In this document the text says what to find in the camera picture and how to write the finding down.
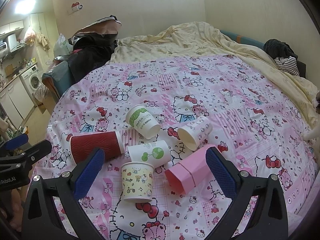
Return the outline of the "dark red ribbed paper cup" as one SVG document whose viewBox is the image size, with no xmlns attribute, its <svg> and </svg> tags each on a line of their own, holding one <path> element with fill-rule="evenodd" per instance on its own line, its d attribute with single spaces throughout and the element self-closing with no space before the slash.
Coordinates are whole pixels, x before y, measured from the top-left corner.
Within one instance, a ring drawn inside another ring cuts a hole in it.
<svg viewBox="0 0 320 240">
<path fill-rule="evenodd" d="M 105 154 L 105 161 L 124 154 L 124 145 L 119 132 L 98 132 L 71 136 L 70 149 L 76 164 L 84 161 L 95 148 Z"/>
</svg>

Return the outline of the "cream cartoon print paper cup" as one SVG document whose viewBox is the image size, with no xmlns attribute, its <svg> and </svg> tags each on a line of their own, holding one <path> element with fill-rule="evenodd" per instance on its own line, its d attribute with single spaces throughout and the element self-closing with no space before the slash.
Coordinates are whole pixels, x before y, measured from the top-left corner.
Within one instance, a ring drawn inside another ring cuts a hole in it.
<svg viewBox="0 0 320 240">
<path fill-rule="evenodd" d="M 133 203 L 152 201 L 154 168 L 148 163 L 128 162 L 121 166 L 123 200 Z"/>
</svg>

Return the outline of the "white cup green leaf band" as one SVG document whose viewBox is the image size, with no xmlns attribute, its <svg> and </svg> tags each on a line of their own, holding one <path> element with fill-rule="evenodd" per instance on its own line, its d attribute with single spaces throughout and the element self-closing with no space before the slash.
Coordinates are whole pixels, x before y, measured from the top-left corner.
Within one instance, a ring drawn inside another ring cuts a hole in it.
<svg viewBox="0 0 320 240">
<path fill-rule="evenodd" d="M 126 122 L 145 139 L 151 139 L 160 131 L 160 124 L 143 105 L 136 105 L 126 115 Z"/>
</svg>

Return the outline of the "white cup pink pattern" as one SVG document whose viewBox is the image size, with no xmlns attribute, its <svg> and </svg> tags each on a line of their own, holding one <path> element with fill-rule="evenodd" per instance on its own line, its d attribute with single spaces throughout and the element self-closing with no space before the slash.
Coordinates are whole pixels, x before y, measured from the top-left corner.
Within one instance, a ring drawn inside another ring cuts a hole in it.
<svg viewBox="0 0 320 240">
<path fill-rule="evenodd" d="M 195 151 L 212 130 L 211 121 L 206 116 L 201 116 L 178 128 L 177 133 L 185 147 L 191 151 Z"/>
</svg>

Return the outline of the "white cup green tree print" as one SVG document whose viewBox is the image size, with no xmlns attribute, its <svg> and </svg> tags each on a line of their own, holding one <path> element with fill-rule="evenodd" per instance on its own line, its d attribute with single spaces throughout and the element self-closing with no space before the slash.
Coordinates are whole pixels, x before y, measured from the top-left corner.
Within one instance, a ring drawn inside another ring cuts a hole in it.
<svg viewBox="0 0 320 240">
<path fill-rule="evenodd" d="M 165 165 L 171 161 L 170 150 L 164 140 L 129 146 L 128 152 L 131 161 L 148 163 L 154 168 Z"/>
</svg>

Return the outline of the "pink hexagonal paper cup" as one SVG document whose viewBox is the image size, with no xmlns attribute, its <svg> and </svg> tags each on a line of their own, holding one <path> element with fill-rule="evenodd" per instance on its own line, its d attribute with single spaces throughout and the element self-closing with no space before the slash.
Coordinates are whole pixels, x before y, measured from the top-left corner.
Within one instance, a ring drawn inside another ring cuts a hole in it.
<svg viewBox="0 0 320 240">
<path fill-rule="evenodd" d="M 216 145 L 203 146 L 165 171 L 165 177 L 173 190 L 187 194 L 203 180 L 213 177 L 206 162 L 206 152 L 210 148 L 216 150 Z"/>
</svg>

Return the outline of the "white kitchen cabinets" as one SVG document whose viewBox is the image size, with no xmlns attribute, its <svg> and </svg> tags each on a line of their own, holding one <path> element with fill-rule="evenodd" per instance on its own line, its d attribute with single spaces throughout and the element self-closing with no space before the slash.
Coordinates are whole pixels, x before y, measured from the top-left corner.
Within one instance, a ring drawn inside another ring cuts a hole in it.
<svg viewBox="0 0 320 240">
<path fill-rule="evenodd" d="M 34 103 L 19 77 L 1 90 L 1 106 L 16 128 L 20 127 L 33 109 Z"/>
</svg>

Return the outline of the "white washing machine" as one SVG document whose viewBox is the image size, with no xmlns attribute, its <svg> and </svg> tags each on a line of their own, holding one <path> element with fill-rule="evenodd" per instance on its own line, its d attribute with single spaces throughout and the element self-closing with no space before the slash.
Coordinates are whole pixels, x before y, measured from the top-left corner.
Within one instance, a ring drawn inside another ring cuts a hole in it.
<svg viewBox="0 0 320 240">
<path fill-rule="evenodd" d="M 28 67 L 28 69 L 26 69 L 20 75 L 20 80 L 22 81 L 31 99 L 33 99 L 33 93 L 39 88 L 40 84 L 42 83 L 43 73 L 43 68 L 36 63 Z"/>
</svg>

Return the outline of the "pink Hello Kitty bedsheet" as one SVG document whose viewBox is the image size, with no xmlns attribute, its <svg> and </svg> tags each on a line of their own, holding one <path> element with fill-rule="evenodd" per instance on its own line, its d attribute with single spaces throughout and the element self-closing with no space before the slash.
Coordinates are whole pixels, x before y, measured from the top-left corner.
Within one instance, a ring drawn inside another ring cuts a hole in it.
<svg viewBox="0 0 320 240">
<path fill-rule="evenodd" d="M 206 143 L 214 144 L 233 164 L 251 175 L 276 174 L 286 200 L 289 230 L 302 221 L 304 202 L 319 185 L 313 148 L 301 139 L 306 129 L 291 100 L 259 71 L 232 55 L 177 57 L 144 63 L 109 63 L 70 87 L 47 128 L 52 152 L 34 173 L 58 177 L 74 168 L 75 136 L 118 131 L 125 147 L 145 139 L 127 123 L 142 105 L 161 126 L 170 164 L 155 169 L 152 202 L 123 199 L 121 165 L 129 154 L 103 166 L 80 205 L 106 239 L 203 239 L 225 213 L 230 200 L 213 176 L 187 194 L 169 186 L 164 172 L 191 154 L 178 128 L 205 116 L 213 126 Z"/>
</svg>

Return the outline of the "white plastic bag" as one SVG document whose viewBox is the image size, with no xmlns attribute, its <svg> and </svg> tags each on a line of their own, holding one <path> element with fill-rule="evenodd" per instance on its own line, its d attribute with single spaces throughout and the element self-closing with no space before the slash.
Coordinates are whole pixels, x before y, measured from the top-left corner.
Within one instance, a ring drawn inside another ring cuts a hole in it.
<svg viewBox="0 0 320 240">
<path fill-rule="evenodd" d="M 68 40 L 63 34 L 60 34 L 53 49 L 54 57 L 69 55 L 72 51 L 73 46 L 69 44 Z"/>
</svg>

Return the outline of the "striped black white garment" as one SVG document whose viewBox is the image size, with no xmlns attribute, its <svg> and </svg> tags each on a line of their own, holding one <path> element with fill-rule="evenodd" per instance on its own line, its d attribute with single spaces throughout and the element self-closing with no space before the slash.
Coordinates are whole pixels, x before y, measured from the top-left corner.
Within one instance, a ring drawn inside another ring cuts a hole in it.
<svg viewBox="0 0 320 240">
<path fill-rule="evenodd" d="M 274 59 L 278 69 L 282 72 L 287 72 L 294 76 L 299 76 L 296 58 L 289 56 L 287 58 L 277 57 Z"/>
</svg>

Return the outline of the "black clothes pile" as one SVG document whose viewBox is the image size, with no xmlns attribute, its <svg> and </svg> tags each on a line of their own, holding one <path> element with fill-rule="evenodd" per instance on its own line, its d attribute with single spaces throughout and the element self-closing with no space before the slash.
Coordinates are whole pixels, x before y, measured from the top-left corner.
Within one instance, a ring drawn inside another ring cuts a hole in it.
<svg viewBox="0 0 320 240">
<path fill-rule="evenodd" d="M 276 58 L 289 58 L 294 57 L 298 59 L 298 55 L 291 49 L 291 47 L 285 43 L 276 39 L 268 40 L 264 46 L 263 50 L 267 53 L 273 60 Z"/>
</svg>

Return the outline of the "cream yellow duvet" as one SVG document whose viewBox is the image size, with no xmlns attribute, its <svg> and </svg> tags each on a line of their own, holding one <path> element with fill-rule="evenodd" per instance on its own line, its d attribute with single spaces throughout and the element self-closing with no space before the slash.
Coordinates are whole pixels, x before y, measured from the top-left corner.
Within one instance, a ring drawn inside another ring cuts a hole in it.
<svg viewBox="0 0 320 240">
<path fill-rule="evenodd" d="M 319 114 L 312 105 L 318 88 L 309 80 L 278 70 L 274 60 L 262 49 L 239 44 L 206 22 L 170 26 L 158 35 L 140 35 L 118 40 L 112 63 L 144 62 L 175 56 L 200 57 L 232 54 L 259 70 L 278 86 L 300 110 L 308 125 L 319 124 Z"/>
</svg>

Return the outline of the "teal bed frame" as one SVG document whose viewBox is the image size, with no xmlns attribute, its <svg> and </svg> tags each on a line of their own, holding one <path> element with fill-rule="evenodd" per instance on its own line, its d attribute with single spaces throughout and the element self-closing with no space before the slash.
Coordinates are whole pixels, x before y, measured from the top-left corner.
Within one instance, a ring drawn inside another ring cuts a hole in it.
<svg viewBox="0 0 320 240">
<path fill-rule="evenodd" d="M 58 99 L 61 98 L 64 92 L 75 84 L 68 62 L 62 61 L 54 65 L 48 72 L 43 73 L 42 83 Z"/>
</svg>

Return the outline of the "red white wall hook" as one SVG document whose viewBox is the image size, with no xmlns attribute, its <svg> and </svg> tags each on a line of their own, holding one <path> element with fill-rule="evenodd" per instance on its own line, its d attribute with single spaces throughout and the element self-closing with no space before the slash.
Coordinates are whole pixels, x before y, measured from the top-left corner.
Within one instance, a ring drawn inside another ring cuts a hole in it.
<svg viewBox="0 0 320 240">
<path fill-rule="evenodd" d="M 83 5 L 80 4 L 79 2 L 75 2 L 71 5 L 70 9 L 68 10 L 68 14 L 73 14 L 83 8 Z"/>
</svg>

